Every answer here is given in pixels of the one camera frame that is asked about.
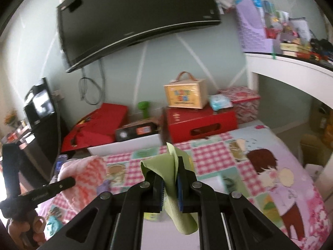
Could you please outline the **person's left hand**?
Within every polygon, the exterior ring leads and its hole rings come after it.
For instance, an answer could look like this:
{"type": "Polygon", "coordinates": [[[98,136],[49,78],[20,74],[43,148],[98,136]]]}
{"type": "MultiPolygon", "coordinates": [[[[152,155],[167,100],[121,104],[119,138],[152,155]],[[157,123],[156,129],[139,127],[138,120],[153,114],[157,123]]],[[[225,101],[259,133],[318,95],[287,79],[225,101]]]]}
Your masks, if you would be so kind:
{"type": "Polygon", "coordinates": [[[8,233],[18,249],[37,249],[46,238],[45,219],[35,209],[11,209],[8,233]]]}

